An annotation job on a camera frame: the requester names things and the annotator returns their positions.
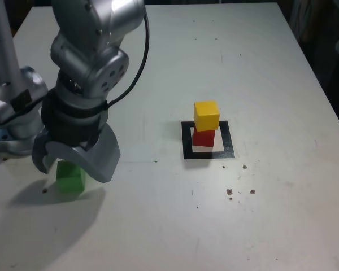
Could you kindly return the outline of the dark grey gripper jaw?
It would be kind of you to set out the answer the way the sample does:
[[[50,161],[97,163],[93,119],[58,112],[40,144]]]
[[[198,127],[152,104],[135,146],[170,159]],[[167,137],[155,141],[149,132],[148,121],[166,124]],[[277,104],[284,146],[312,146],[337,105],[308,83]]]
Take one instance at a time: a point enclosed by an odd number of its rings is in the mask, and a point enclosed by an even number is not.
[[[50,155],[46,149],[46,144],[51,141],[51,137],[46,128],[36,136],[32,148],[32,161],[36,168],[48,174],[56,158]]]

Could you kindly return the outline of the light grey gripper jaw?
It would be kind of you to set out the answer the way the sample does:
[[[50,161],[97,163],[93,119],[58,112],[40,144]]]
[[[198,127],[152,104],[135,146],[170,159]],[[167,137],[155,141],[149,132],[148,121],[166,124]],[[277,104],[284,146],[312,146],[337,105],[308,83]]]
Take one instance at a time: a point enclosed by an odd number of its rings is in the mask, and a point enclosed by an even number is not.
[[[45,148],[52,157],[78,165],[100,183],[111,181],[120,159],[118,141],[108,124],[103,126],[98,141],[89,150],[80,146],[69,147],[55,141],[48,142]]]

